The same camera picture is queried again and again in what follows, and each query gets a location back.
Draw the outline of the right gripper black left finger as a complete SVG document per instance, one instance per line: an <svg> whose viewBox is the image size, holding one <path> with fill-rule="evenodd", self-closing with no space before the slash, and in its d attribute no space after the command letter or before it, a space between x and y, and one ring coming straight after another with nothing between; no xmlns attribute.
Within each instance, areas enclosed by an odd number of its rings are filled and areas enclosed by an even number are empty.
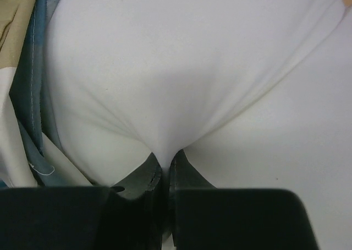
<svg viewBox="0 0 352 250"><path fill-rule="evenodd" d="M154 155L112 187L1 190L1 249L161 249Z"/></svg>

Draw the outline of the blue tan white patchwork pillow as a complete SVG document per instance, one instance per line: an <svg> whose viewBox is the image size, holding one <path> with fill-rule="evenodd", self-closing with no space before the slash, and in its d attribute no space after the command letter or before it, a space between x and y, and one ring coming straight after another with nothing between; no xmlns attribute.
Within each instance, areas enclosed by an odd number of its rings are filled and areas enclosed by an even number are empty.
<svg viewBox="0 0 352 250"><path fill-rule="evenodd" d="M64 155L48 91L45 31L59 0L1 0L1 184L89 186Z"/></svg>

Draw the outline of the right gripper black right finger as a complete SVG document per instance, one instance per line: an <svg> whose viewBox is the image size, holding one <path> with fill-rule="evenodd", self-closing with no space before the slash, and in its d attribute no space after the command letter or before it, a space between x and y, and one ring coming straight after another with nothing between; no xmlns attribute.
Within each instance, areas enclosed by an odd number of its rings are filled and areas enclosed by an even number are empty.
<svg viewBox="0 0 352 250"><path fill-rule="evenodd" d="M169 184L176 249L315 249L306 209L291 191L216 188L182 150Z"/></svg>

